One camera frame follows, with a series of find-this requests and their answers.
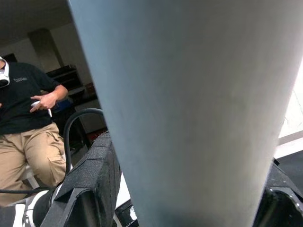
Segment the black mesh material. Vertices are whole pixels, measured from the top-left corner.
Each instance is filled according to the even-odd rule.
[[[303,151],[279,158],[279,167],[293,183],[303,192]]]
[[[98,204],[102,227],[110,227],[120,188],[121,169],[109,134],[99,136],[87,154],[66,176],[42,227],[52,227],[66,209],[71,192],[75,189],[92,191]]]
[[[13,226],[15,220],[15,206],[0,208],[0,226]]]

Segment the logo on shirt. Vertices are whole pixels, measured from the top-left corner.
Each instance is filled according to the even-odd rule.
[[[24,81],[24,80],[27,80],[27,78],[25,78],[25,77],[20,77],[20,78],[14,79],[14,81],[15,81],[16,83],[19,83],[19,82]]]

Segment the black t-shirt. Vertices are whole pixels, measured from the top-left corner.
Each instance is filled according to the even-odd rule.
[[[9,63],[10,84],[0,88],[0,135],[39,129],[52,123],[47,110],[30,113],[30,97],[52,92],[58,82],[26,63]]]

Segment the khaki pants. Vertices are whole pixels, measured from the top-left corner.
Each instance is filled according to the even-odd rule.
[[[46,185],[56,186],[65,175],[63,139],[55,123],[41,129],[0,136],[0,189],[30,190],[21,180],[27,163]],[[22,199],[24,194],[0,193],[0,206]]]

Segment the ceiling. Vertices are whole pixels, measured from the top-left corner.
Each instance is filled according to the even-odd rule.
[[[0,0],[0,47],[72,22],[66,0]]]

